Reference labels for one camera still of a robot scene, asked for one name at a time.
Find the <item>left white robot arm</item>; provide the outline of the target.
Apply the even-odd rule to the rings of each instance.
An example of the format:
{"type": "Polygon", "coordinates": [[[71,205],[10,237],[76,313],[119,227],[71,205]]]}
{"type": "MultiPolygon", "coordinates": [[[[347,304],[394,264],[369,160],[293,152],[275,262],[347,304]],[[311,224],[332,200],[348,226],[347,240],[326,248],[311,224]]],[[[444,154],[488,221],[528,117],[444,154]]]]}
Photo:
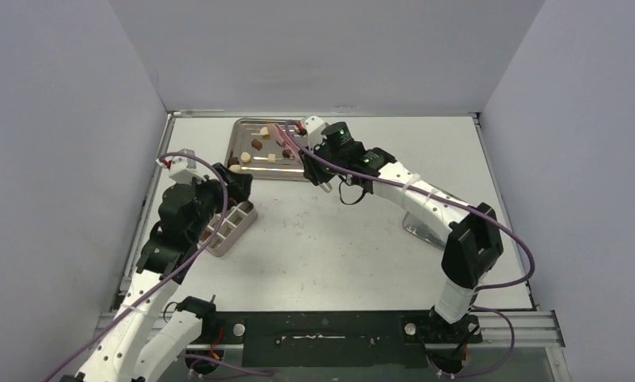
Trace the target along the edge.
{"type": "Polygon", "coordinates": [[[173,161],[168,167],[173,185],[162,194],[159,219],[150,230],[136,263],[126,296],[105,334],[79,370],[63,381],[156,381],[193,341],[212,340],[218,330],[214,302],[186,297],[175,318],[153,333],[159,314],[183,282],[204,245],[201,238],[215,216],[248,201],[253,177],[220,163],[215,176],[195,166],[173,161]]]}

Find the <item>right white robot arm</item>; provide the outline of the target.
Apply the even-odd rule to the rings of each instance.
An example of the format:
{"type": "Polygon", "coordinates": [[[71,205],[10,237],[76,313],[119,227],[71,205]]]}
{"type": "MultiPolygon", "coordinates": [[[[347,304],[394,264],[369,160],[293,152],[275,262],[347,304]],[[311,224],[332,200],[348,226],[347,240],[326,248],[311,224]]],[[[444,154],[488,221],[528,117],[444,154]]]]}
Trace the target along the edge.
{"type": "Polygon", "coordinates": [[[468,313],[477,287],[504,251],[495,211],[435,188],[379,147],[365,148],[344,122],[328,124],[310,116],[298,129],[308,139],[298,152],[305,178],[326,187],[339,177],[361,187],[363,194],[398,205],[430,233],[431,242],[443,250],[446,281],[430,309],[428,330],[437,343],[468,339],[468,313]]]}

